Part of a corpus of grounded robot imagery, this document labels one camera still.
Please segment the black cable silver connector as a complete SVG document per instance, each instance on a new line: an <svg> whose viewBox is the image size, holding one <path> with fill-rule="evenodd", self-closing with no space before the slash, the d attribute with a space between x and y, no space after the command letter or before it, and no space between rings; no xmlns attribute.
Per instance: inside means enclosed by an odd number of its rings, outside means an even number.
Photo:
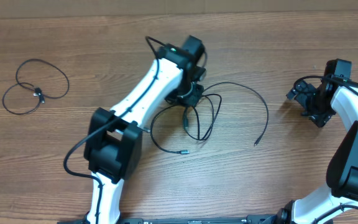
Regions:
<svg viewBox="0 0 358 224"><path fill-rule="evenodd" d="M169 105L167 107L161 108L150 120L150 124L147 127L148 133L150 136L151 143L161 152L173 155L189 155L190 150L179 148L178 146L172 146L171 143L167 141L171 139L169 134L175 133L175 128L172 124L169 124L165 118L163 118L166 112L169 112L171 109L176 109L178 105Z"/></svg>

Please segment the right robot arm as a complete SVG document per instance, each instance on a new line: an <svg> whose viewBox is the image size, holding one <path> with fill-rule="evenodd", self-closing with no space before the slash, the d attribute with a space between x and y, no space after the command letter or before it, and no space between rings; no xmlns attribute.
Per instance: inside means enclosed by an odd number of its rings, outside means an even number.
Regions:
<svg viewBox="0 0 358 224"><path fill-rule="evenodd" d="M350 61L330 60L319 87L302 77L287 93L317 127L336 114L347 133L328 165L325 184L281 208L275 223L332 223L334 217L358 210L358 83L351 80L351 69Z"/></svg>

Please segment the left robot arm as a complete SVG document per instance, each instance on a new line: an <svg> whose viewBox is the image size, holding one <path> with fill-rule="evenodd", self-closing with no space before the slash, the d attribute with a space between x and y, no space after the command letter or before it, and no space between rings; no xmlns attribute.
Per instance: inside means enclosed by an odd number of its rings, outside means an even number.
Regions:
<svg viewBox="0 0 358 224"><path fill-rule="evenodd" d="M117 223L123 183L139 163L145 123L163 100L194 106L201 98L199 66L202 41L188 36L181 47L163 44L145 77L110 110L98 108L91 118L84 157L93 177L91 209L85 223Z"/></svg>

